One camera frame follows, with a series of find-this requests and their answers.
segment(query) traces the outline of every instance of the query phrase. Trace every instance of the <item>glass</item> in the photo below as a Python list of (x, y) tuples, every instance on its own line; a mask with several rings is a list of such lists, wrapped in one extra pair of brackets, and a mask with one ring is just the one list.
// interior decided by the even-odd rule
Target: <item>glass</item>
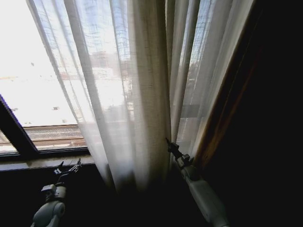
[(0, 92), (37, 149), (85, 146), (26, 1), (0, 8)]
[(0, 155), (7, 153), (17, 153), (15, 147), (10, 143), (8, 138), (0, 130)]

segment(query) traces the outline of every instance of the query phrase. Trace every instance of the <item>window ledge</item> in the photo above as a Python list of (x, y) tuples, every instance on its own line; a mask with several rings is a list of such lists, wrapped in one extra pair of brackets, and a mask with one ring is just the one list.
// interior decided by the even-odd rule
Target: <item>window ledge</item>
[(77, 164), (79, 158), (81, 158), (82, 164), (93, 164), (94, 160), (91, 155), (78, 155), (69, 157), (53, 157), (53, 158), (42, 158), (27, 161), (6, 161), (0, 162), (0, 171), (10, 170), (22, 170), (22, 169), (34, 169), (34, 168), (47, 168), (56, 167), (62, 161), (63, 166), (73, 166)]

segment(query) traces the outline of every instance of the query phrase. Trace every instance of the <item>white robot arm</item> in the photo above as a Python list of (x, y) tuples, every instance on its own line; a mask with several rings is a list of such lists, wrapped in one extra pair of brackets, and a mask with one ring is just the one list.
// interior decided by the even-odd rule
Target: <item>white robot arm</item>
[(166, 141), (168, 152), (174, 155), (181, 174), (188, 184), (189, 190), (205, 220), (214, 227), (229, 227), (223, 203), (210, 185), (203, 180), (198, 170), (190, 164), (189, 155), (183, 155), (178, 149), (179, 145), (176, 143), (171, 143), (168, 139)]
[(57, 227), (59, 225), (60, 218), (65, 213), (63, 202), (66, 195), (66, 179), (78, 172), (81, 161), (79, 159), (76, 165), (65, 172), (60, 170), (62, 165), (63, 162), (54, 170), (55, 174), (60, 176), (58, 182), (42, 188), (41, 191), (46, 195), (45, 204), (34, 215), (31, 227)]

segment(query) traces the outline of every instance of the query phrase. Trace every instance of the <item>window frame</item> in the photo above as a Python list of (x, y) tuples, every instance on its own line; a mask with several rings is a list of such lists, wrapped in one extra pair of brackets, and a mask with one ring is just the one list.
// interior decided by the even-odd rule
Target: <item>window frame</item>
[(38, 150), (0, 94), (0, 129), (18, 153), (0, 153), (0, 161), (87, 155), (87, 147)]

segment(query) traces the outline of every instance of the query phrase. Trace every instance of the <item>white curtain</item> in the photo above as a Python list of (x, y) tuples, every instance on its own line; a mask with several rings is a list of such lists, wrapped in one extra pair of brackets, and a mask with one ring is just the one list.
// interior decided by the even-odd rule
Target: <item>white curtain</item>
[(163, 182), (165, 137), (194, 156), (252, 0), (27, 2), (108, 185)]

